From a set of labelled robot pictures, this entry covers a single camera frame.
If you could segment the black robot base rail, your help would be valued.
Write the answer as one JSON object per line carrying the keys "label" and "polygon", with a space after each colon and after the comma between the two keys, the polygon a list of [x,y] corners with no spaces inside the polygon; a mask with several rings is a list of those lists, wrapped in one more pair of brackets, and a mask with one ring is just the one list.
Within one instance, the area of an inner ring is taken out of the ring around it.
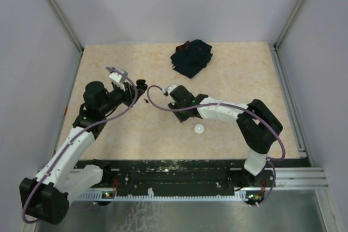
{"label": "black robot base rail", "polygon": [[256,177],[244,170],[243,160],[103,160],[107,176],[95,189],[110,188],[117,196],[157,197],[233,196],[242,189],[270,188],[272,170]]}

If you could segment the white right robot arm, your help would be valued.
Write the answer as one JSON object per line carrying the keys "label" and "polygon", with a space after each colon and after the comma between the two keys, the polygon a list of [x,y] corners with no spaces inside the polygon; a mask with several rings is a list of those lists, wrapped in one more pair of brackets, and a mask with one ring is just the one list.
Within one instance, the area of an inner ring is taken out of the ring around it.
{"label": "white right robot arm", "polygon": [[279,136],[283,126],[262,101],[254,99],[248,104],[238,104],[204,94],[195,97],[183,85],[171,85],[163,93],[171,98],[168,107],[180,122],[196,117],[237,124],[250,148],[243,172],[247,185],[256,186],[262,180],[262,170],[270,159],[268,153],[274,142],[281,145],[279,161],[285,158],[284,144]]}

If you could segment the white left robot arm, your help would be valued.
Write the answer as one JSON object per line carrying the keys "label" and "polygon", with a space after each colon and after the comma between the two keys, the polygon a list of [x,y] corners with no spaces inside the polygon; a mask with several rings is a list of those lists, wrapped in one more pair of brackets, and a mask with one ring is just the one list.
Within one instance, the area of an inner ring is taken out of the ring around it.
{"label": "white left robot arm", "polygon": [[66,216],[72,203],[88,188],[99,184],[106,187],[113,180],[110,167],[94,160],[77,173],[73,168],[82,154],[99,137],[120,104],[131,108],[146,91],[145,80],[135,83],[113,83],[108,91],[100,81],[85,87],[84,102],[68,137],[46,166],[32,179],[20,183],[22,220],[26,224],[45,221],[58,224]]}

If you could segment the white earbud charging case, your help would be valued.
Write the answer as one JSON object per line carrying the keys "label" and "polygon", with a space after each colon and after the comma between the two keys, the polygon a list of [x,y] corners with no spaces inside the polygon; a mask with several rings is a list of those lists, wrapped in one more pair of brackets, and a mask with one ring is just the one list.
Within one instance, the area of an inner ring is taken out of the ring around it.
{"label": "white earbud charging case", "polygon": [[201,135],[201,134],[204,133],[204,131],[205,131],[204,125],[202,125],[202,124],[196,124],[196,125],[194,126],[194,132],[195,132],[195,133]]}

